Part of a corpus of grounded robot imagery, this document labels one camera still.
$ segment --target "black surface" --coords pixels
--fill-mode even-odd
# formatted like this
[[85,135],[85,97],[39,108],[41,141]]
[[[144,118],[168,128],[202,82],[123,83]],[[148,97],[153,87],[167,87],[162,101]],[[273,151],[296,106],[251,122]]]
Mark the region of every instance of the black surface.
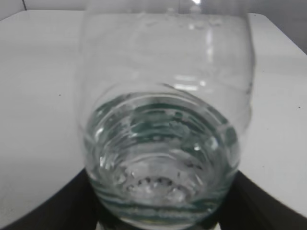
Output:
[[[98,217],[107,230],[135,229],[99,204],[83,170],[47,202],[2,230],[95,230]],[[240,172],[220,210],[191,229],[208,229],[217,220],[222,230],[307,230],[307,219]]]

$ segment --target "clear glass bottle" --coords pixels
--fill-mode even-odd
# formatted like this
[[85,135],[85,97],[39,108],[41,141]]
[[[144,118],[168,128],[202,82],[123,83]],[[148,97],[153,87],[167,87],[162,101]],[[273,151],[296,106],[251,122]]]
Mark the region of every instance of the clear glass bottle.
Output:
[[78,130],[101,203],[148,230],[214,213],[251,118],[244,1],[92,0],[81,53]]

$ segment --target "white table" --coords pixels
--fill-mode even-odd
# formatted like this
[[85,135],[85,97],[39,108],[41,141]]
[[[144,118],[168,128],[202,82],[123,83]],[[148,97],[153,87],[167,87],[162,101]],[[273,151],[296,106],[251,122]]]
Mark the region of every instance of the white table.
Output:
[[[23,11],[0,22],[0,227],[42,204],[82,168],[72,88],[82,11]],[[258,60],[240,169],[307,217],[307,57],[251,14]]]

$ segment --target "water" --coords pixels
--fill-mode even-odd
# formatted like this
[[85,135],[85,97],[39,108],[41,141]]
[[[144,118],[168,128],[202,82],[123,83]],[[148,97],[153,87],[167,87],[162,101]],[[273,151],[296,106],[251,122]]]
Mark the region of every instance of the water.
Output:
[[101,105],[88,122],[84,146],[101,203],[150,230],[183,229],[209,217],[239,159],[228,121],[181,92],[125,94]]

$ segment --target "white wall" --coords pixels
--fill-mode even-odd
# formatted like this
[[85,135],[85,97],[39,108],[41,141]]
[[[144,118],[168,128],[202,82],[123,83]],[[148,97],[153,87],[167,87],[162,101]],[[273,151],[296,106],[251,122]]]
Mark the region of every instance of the white wall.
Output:
[[0,20],[23,10],[22,0],[0,0]]
[[28,10],[84,10],[88,0],[24,0],[24,1]]

